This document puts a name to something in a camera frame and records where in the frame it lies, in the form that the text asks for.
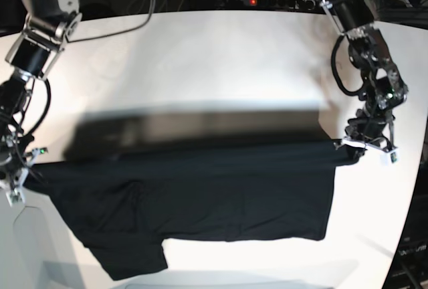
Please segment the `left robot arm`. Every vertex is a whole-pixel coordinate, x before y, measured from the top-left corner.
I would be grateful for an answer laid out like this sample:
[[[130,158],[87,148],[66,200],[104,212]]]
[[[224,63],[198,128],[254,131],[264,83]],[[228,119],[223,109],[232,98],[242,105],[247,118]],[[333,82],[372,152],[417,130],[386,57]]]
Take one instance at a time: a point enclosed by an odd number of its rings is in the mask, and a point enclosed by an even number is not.
[[[408,94],[389,47],[375,25],[369,0],[320,0],[320,6],[338,30],[338,39],[330,56],[332,74],[339,89],[364,103],[348,120],[340,146],[354,149],[360,157],[366,150],[384,155],[390,163],[398,159],[395,146],[393,110]],[[348,42],[350,63],[360,72],[362,85],[356,90],[345,87],[338,74],[336,55],[341,43]]]

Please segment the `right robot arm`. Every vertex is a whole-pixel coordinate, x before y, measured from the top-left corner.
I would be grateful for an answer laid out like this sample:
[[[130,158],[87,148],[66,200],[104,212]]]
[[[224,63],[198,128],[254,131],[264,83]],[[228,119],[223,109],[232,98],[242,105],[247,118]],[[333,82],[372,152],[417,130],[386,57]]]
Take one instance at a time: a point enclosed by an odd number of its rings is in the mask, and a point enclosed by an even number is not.
[[[82,19],[79,0],[21,0],[27,11],[23,29],[5,60],[13,67],[1,84],[1,189],[19,201],[23,184],[44,149],[26,152],[33,141],[16,114],[25,116],[32,91],[29,81],[47,80],[50,71]]]

